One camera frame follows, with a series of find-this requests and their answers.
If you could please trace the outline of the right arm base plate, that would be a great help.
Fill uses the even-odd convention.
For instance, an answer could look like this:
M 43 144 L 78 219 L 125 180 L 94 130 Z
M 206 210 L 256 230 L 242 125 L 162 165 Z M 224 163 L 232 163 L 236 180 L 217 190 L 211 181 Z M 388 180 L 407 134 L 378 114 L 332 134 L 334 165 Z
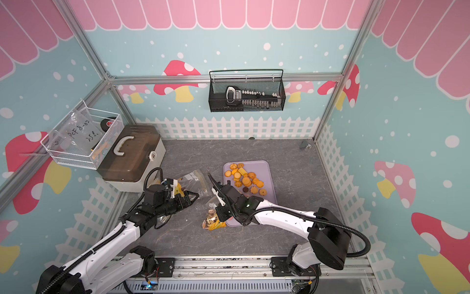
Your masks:
M 307 269 L 303 269 L 293 262 L 289 262 L 287 257 L 272 257 L 269 268 L 271 269 L 273 277 L 297 276 L 316 278 L 321 276 L 319 265 L 313 265 L 309 266 Z

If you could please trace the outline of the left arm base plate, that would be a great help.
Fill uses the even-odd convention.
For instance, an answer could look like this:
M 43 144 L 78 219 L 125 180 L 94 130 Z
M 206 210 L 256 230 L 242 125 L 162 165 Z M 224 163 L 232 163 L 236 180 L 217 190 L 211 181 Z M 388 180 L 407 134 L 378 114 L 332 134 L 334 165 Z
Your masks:
M 153 260 L 145 259 L 143 268 L 131 278 L 172 278 L 175 270 L 175 258 L 153 258 Z

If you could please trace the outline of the ziploc bag with cookies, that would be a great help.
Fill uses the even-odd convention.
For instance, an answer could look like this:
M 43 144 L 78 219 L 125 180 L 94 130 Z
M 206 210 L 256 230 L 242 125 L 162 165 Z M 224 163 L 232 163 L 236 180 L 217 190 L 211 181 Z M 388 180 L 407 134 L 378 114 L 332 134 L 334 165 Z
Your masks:
M 196 169 L 187 175 L 177 179 L 181 191 L 198 193 L 200 198 L 212 196 L 211 187 L 200 169 Z
M 208 208 L 208 213 L 207 213 L 206 218 L 204 219 L 204 221 L 202 223 L 202 228 L 204 230 L 213 231 L 213 230 L 216 230 L 216 229 L 221 229 L 221 228 L 226 227 L 226 223 L 220 221 L 220 219 L 217 215 L 217 212 L 216 212 L 216 207 L 218 206 L 219 203 L 220 202 L 217 199 L 217 197 L 213 197 L 206 204 L 206 206 Z

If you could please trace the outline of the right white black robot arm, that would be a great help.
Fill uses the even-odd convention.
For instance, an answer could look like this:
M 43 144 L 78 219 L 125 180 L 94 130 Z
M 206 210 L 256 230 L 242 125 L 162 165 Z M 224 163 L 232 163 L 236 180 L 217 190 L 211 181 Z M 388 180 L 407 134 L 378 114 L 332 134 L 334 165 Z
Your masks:
M 372 244 L 362 232 L 344 225 L 328 209 L 300 211 L 276 205 L 261 197 L 246 197 L 235 187 L 216 181 L 208 173 L 213 193 L 219 200 L 216 212 L 220 221 L 230 218 L 246 227 L 251 224 L 270 225 L 284 229 L 307 240 L 295 245 L 289 254 L 290 262 L 306 269 L 324 264 L 342 270 L 347 258 L 367 255 Z

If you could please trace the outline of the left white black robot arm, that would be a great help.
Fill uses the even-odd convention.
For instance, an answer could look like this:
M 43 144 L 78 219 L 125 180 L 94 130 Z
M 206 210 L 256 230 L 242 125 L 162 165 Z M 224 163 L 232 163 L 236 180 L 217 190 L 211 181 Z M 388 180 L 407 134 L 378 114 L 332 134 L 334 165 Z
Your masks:
M 145 177 L 139 199 L 119 218 L 119 224 L 95 245 L 61 267 L 52 265 L 40 276 L 38 294 L 104 294 L 128 278 L 148 279 L 160 265 L 155 252 L 137 246 L 116 263 L 111 261 L 150 229 L 159 229 L 176 213 L 192 206 L 199 194 L 184 190 L 177 180 L 163 177 L 160 167 Z

